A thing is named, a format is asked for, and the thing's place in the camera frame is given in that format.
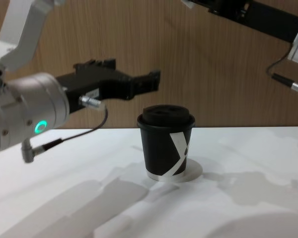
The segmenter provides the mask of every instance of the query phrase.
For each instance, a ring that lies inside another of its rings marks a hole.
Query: white logo
[[[189,149],[189,144],[187,144],[187,141],[185,140],[185,136],[183,132],[171,133],[170,136],[175,145],[175,148],[177,148],[180,159],[168,172],[166,172],[163,175],[168,177],[174,175],[174,173],[178,171],[178,169],[183,164],[185,158],[187,157],[187,153]]]
[[[98,98],[99,97],[99,88],[86,93],[86,96],[88,96],[90,98]]]

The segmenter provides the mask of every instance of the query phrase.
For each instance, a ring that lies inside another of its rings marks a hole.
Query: table surface
[[[195,128],[188,158],[182,181],[162,183],[146,175],[138,129],[27,165],[14,146],[0,153],[0,238],[298,238],[298,127]]]

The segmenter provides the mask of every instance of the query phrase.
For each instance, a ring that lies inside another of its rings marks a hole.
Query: metal base
[[[180,174],[173,175],[173,176],[161,176],[161,175],[154,175],[147,170],[147,175],[149,178],[160,181],[160,182],[177,182],[180,178],[184,177],[184,171]]]

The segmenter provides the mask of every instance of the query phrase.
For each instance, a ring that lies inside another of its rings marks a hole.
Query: silver cylinder
[[[62,126],[69,111],[62,87],[49,74],[9,82],[0,89],[0,151]]]
[[[104,103],[89,96],[81,96],[78,102],[86,108],[92,108],[98,111],[104,111],[106,109],[106,105]]]
[[[298,92],[298,83],[294,82],[291,87],[292,90]]]

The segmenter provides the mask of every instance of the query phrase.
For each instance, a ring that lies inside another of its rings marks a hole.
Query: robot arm
[[[199,4],[209,12],[292,44],[282,59],[298,63],[298,16],[253,0],[182,0],[188,7]],[[281,75],[268,72],[274,80],[298,92],[298,83]]]
[[[62,126],[80,109],[104,110],[101,100],[130,100],[157,91],[160,82],[159,71],[131,77],[117,71],[110,59],[76,64],[74,73],[57,78],[38,73],[5,83],[6,70],[17,70],[32,60],[47,14],[64,2],[10,0],[0,32],[0,151],[23,142],[27,163],[47,149],[32,150],[33,136]]]

